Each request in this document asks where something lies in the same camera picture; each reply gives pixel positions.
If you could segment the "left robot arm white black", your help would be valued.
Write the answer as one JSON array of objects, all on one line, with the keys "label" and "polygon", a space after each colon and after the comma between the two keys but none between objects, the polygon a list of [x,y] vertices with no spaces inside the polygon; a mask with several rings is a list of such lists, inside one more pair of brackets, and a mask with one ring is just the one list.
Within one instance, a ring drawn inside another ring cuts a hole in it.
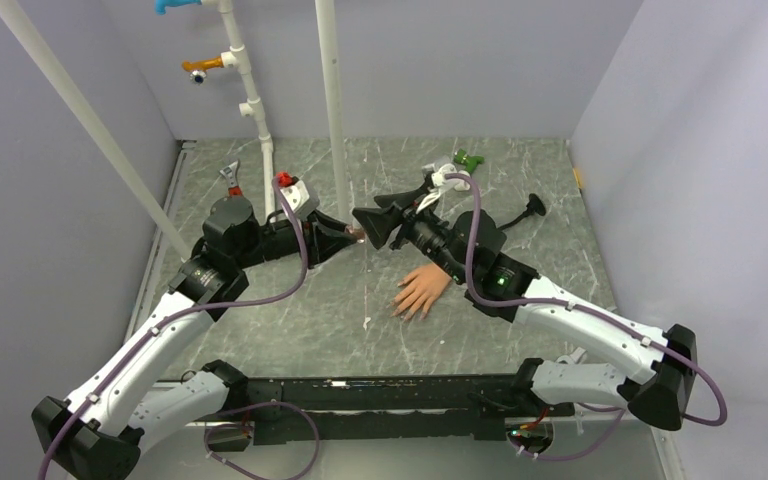
[{"label": "left robot arm white black", "polygon": [[216,201],[192,255],[150,317],[89,380],[66,398],[45,397],[32,422],[44,451],[45,478],[58,465],[76,479],[124,479],[140,457],[186,424],[217,414],[239,417],[250,400],[247,377],[215,360],[160,394],[152,387],[197,337],[230,308],[243,306],[248,268],[299,254],[308,269],[355,244],[348,225],[285,192],[290,217],[259,223],[250,201]]}]

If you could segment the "glitter nail polish bottle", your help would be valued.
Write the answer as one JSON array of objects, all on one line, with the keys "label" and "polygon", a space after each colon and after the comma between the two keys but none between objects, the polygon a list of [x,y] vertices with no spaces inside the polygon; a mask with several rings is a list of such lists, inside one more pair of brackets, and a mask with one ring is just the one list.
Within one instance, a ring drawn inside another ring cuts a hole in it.
[{"label": "glitter nail polish bottle", "polygon": [[350,234],[358,243],[363,243],[366,239],[366,234],[360,227],[348,227],[346,232]]}]

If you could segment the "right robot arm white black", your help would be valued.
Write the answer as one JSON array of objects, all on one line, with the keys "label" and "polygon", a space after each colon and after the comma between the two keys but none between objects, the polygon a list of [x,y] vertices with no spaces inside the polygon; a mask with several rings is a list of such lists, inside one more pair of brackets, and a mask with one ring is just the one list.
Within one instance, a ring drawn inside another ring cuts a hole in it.
[{"label": "right robot arm white black", "polygon": [[421,208],[423,195],[421,189],[380,195],[375,207],[352,215],[374,248],[410,243],[456,283],[473,279],[475,290],[465,297],[485,315],[552,329],[598,359],[593,365],[525,360],[510,391],[517,411],[534,415],[549,405],[581,402],[626,409],[662,430],[682,427],[696,378],[692,330],[639,324],[569,293],[502,253],[506,234],[485,210],[448,223]]}]

